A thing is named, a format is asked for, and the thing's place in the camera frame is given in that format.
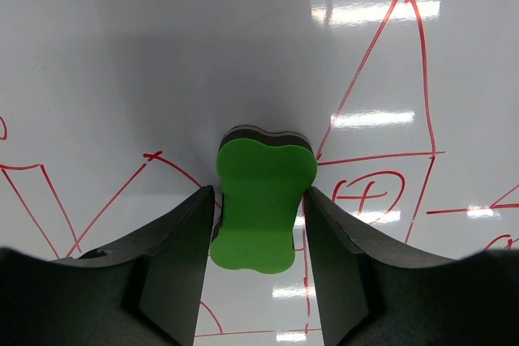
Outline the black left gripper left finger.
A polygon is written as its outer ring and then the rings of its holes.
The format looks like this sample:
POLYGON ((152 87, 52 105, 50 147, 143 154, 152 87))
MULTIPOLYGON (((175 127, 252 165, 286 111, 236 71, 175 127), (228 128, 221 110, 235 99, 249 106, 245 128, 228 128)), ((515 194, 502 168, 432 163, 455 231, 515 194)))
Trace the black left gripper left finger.
POLYGON ((4 345, 191 345, 214 213, 211 186, 79 258, 1 250, 4 345))

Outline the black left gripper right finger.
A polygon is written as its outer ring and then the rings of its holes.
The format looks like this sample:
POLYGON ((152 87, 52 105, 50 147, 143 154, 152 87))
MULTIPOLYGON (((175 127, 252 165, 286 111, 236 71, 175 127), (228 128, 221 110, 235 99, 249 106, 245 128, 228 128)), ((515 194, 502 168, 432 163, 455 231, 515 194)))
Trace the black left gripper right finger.
POLYGON ((306 231, 327 345, 515 345, 518 253, 455 260, 408 246, 304 195, 306 231))

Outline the green whiteboard eraser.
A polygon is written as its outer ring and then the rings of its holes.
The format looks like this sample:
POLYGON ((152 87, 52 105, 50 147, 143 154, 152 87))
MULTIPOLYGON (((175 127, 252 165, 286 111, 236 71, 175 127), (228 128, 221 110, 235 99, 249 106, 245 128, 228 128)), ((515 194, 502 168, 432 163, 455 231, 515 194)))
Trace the green whiteboard eraser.
POLYGON ((317 174, 310 141, 293 131, 236 126, 221 140, 216 167, 222 200, 211 260, 227 270, 288 270, 298 207, 317 174))

